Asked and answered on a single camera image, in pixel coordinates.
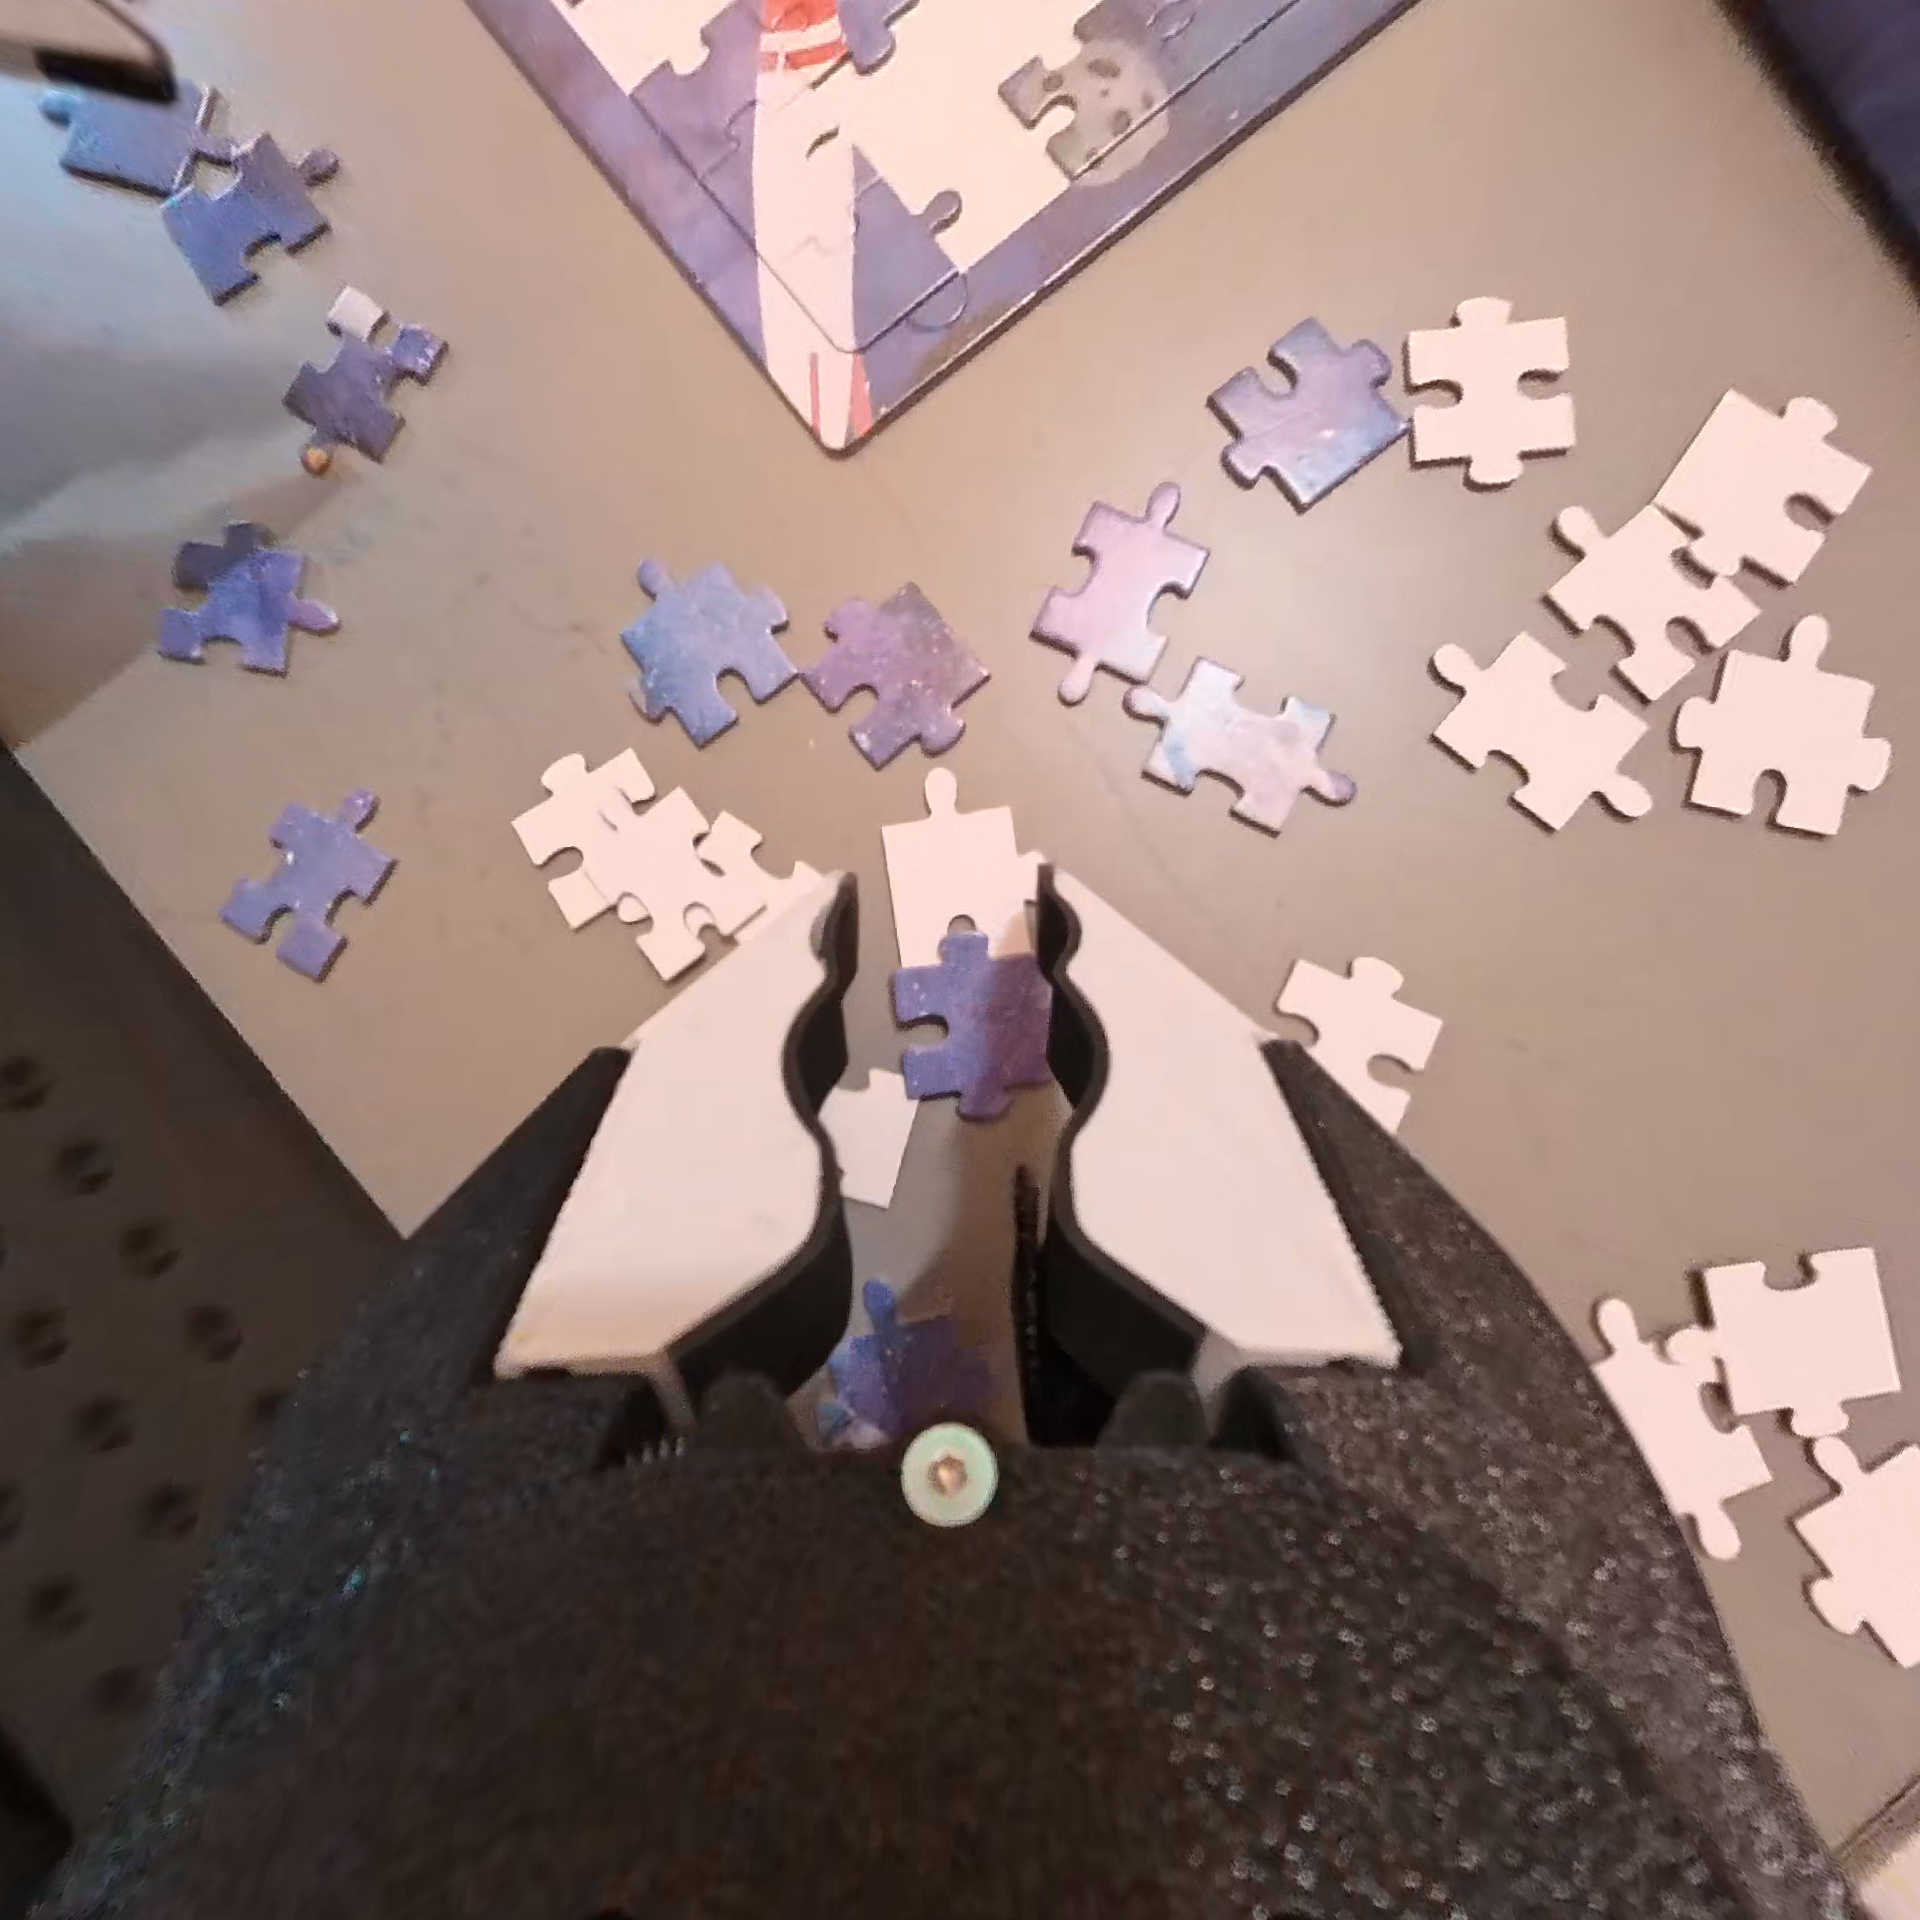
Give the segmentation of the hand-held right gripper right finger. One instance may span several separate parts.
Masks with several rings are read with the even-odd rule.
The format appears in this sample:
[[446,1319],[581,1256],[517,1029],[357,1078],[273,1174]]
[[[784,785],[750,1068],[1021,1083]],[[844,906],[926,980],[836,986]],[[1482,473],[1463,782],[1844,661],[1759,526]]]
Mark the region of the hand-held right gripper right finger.
[[1403,1336],[1277,1073],[1279,1040],[1064,868],[1038,883],[1050,1071],[1040,1329],[1110,1400],[1251,1368],[1392,1373]]

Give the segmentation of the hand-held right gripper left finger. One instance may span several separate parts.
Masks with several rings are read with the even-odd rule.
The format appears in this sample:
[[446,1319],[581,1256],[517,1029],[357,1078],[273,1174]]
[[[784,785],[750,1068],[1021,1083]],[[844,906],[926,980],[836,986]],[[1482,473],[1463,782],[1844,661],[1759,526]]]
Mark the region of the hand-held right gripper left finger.
[[850,1064],[858,883],[826,875],[626,1043],[494,1349],[494,1379],[639,1379],[684,1418],[732,1376],[792,1396],[851,1317],[825,1103]]

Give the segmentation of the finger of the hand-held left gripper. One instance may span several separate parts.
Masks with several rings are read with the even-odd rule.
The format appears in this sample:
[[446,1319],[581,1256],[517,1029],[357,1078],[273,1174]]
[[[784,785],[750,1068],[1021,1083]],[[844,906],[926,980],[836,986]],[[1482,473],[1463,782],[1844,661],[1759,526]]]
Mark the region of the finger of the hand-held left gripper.
[[2,77],[166,100],[168,53],[126,4],[2,3]]

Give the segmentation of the space puzzle board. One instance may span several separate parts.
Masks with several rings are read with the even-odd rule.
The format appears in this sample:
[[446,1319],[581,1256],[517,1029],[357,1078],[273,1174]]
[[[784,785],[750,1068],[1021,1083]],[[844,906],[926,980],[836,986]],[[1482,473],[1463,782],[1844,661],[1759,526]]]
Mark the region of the space puzzle board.
[[1399,3],[471,3],[828,453]]

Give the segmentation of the grey desk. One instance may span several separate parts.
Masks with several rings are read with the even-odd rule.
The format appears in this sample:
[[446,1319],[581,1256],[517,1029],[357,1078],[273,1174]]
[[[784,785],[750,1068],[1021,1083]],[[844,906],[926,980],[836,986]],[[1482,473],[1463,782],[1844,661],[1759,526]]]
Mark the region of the grey desk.
[[[1692,1272],[1879,1252],[1903,1395],[1854,1449],[1915,1441],[1915,298],[1712,4],[1418,4],[847,461],[823,456],[465,4],[153,4],[244,133],[338,151],[333,223],[205,301],[155,205],[72,179],[4,84],[4,748],[397,1234],[666,989],[611,920],[566,931],[512,833],[539,773],[632,749],[662,790],[763,833],[779,872],[860,876],[851,1079],[900,1061],[885,773],[804,687],[695,749],[630,709],[637,562],[721,561],[818,655],[847,597],[918,584],[989,662],[948,758],[1058,860],[1260,1020],[1299,958],[1372,954],[1443,1020],[1406,1143],[1583,1344],[1598,1298],[1649,1331]],[[383,465],[282,397],[357,287],[445,338],[390,398]],[[1241,481],[1213,397],[1270,394],[1296,326],[1372,342],[1408,422],[1455,405],[1410,338],[1501,301],[1495,371],[1572,446],[1418,461],[1413,433],[1307,506]],[[1430,743],[1428,658],[1565,643],[1551,520],[1649,503],[1727,389],[1818,397],[1871,466],[1747,641],[1819,612],[1871,682],[1884,789],[1830,841],[1686,804],[1659,709],[1651,813],[1561,833],[1512,773]],[[1333,714],[1315,793],[1268,833],[1233,785],[1143,774],[1157,727],[1034,638],[1096,503],[1206,548],[1157,601],[1151,682],[1195,661],[1238,707]],[[259,522],[340,612],[282,678],[209,643],[156,655],[182,543]]]

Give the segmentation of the blue puzzle piece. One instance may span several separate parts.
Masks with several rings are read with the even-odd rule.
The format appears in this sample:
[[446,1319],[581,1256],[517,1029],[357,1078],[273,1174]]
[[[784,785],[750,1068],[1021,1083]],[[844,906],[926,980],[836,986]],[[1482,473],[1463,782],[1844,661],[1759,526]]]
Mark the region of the blue puzzle piece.
[[340,446],[383,465],[402,430],[390,398],[401,381],[429,383],[445,361],[445,338],[420,323],[399,323],[385,334],[388,310],[346,284],[326,314],[338,340],[324,364],[302,362],[282,404],[308,428],[301,470],[324,477]]
[[259,522],[232,522],[217,543],[182,543],[172,585],[200,597],[195,609],[166,609],[156,655],[197,666],[209,643],[237,646],[244,670],[282,678],[291,635],[327,635],[340,612],[301,592],[305,555],[282,546]]

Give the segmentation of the black dotted mat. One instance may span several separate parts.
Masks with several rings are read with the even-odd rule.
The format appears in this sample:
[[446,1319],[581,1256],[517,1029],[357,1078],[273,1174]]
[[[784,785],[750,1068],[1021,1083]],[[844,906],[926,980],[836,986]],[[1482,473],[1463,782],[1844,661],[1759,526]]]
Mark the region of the black dotted mat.
[[240,1478],[393,1252],[4,752],[4,1916],[117,1789]]

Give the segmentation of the pile of loose puzzle pieces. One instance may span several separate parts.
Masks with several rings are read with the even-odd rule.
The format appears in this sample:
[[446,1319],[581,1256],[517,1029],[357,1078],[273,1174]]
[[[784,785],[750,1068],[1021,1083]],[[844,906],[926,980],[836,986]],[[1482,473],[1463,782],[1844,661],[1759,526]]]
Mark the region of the pile of loose puzzle pieces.
[[[1270,472],[1288,497],[1307,506],[1362,461],[1413,433],[1418,461],[1466,461],[1481,484],[1482,451],[1537,458],[1572,446],[1572,412],[1557,398],[1524,392],[1524,378],[1565,371],[1534,354],[1495,371],[1495,334],[1505,326],[1520,345],[1501,301],[1466,301],[1452,328],[1418,333],[1406,348],[1417,386],[1442,386],[1455,405],[1421,411],[1408,424],[1383,397],[1386,361],[1372,342],[1336,348],[1323,328],[1301,323],[1270,361],[1292,381],[1288,394],[1263,389],[1243,369],[1216,397],[1218,420],[1234,430],[1227,466],[1251,478]],[[1689,661],[1674,646],[1672,629],[1698,643],[1721,643],[1715,685],[1674,716],[1674,743],[1695,758],[1686,801],[1723,818],[1754,809],[1763,780],[1780,784],[1775,822],[1802,835],[1830,835],[1851,794],[1874,790],[1887,773],[1887,743],[1866,735],[1871,687],[1821,666],[1829,627],[1818,616],[1800,620],[1780,651],[1756,655],[1723,643],[1756,617],[1736,575],[1760,569],[1788,584],[1818,548],[1821,534],[1791,515],[1816,507],[1843,512],[1868,477],[1829,440],[1836,420],[1810,398],[1767,412],[1729,392],[1684,453],[1656,502],[1615,534],[1600,534],[1583,507],[1557,515],[1555,536],[1579,555],[1549,607],[1575,630],[1612,627],[1628,643],[1621,678],[1644,707],[1679,685]],[[1286,701],[1275,714],[1238,707],[1241,677],[1216,661],[1195,661],[1176,698],[1151,685],[1164,654],[1152,612],[1168,595],[1189,595],[1203,579],[1206,548],[1173,526],[1183,492],[1159,486],[1140,512],[1096,503],[1072,543],[1087,579],[1072,591],[1050,591],[1034,621],[1034,638],[1071,654],[1072,668],[1058,700],[1078,703],[1099,671],[1126,682],[1126,709],[1157,727],[1143,774],[1190,793],[1198,780],[1233,785],[1236,818],[1272,833],[1301,794],[1327,804],[1351,801],[1356,785],[1323,766],[1333,714]],[[1565,830],[1585,801],[1639,818],[1649,793],[1623,773],[1623,758],[1647,733],[1639,714],[1611,698],[1569,707],[1557,690],[1565,661],[1528,633],[1509,641],[1499,658],[1479,662],[1455,645],[1434,651],[1434,677],[1458,692],[1432,741],[1455,760],[1484,768],[1501,758],[1524,773],[1512,799],[1545,830]],[[659,798],[632,755],[602,766],[566,756],[541,774],[541,801],[515,822],[532,864],[572,851],[579,864],[548,883],[570,928],[599,912],[653,934],[684,936],[684,954],[666,978],[686,972],[701,956],[700,936],[673,917],[666,896],[647,896],[639,830],[684,825],[681,841],[655,851],[686,851],[686,906],[692,882],[741,879],[745,904],[729,923],[751,939],[774,914],[819,879],[795,868],[770,882],[757,864],[758,835],[721,815],[712,832],[667,809],[684,793]],[[885,830],[885,870],[897,947],[904,965],[932,964],[949,931],[978,930],[995,953],[1030,953],[1038,961],[1038,855],[1013,846],[1006,809],[958,813],[956,782],[937,766],[924,782],[924,819]],[[1288,974],[1277,1012],[1311,1028],[1301,1052],[1277,1046],[1286,1067],[1306,1064],[1307,1092],[1336,1088],[1362,1116],[1362,1143],[1394,1143],[1408,1092],[1380,1084],[1374,1067],[1392,1059],[1424,1068],[1442,1023],[1408,1006],[1403,974],[1383,958],[1358,956],[1349,972],[1301,961]],[[910,1130],[901,1076],[885,1087],[877,1073],[860,1092],[836,1087],[825,1103],[825,1127],[836,1154],[844,1202],[882,1208],[893,1191],[897,1142],[858,1133],[882,1122],[893,1088],[900,1127]],[[1362,1248],[1358,1188],[1336,1174],[1331,1147],[1309,1145],[1356,1234],[1369,1277],[1377,1285],[1392,1325],[1403,1336],[1403,1363],[1372,1379],[1413,1379],[1410,1308],[1386,1305],[1386,1252]],[[484,1373],[494,1379],[494,1349],[525,1280],[508,1285],[502,1329],[484,1334]],[[1707,1321],[1676,1331],[1665,1341],[1639,1331],[1620,1298],[1597,1305],[1606,1354],[1595,1368],[1612,1421],[1644,1463],[1665,1510],[1686,1526],[1711,1557],[1739,1553],[1729,1503],[1767,1482],[1766,1456],[1748,1433],[1754,1417],[1778,1417],[1808,1447],[1808,1457],[1830,1482],[1830,1494],[1792,1522],[1816,1553],[1819,1579],[1805,1595],[1837,1634],[1871,1634],[1884,1651],[1915,1667],[1915,1447],[1868,1466],[1843,1437],[1850,1403],[1895,1395],[1901,1384],[1890,1344],[1877,1257],[1868,1248],[1816,1252],[1805,1282],[1776,1290],[1763,1264],[1717,1264],[1702,1274]]]

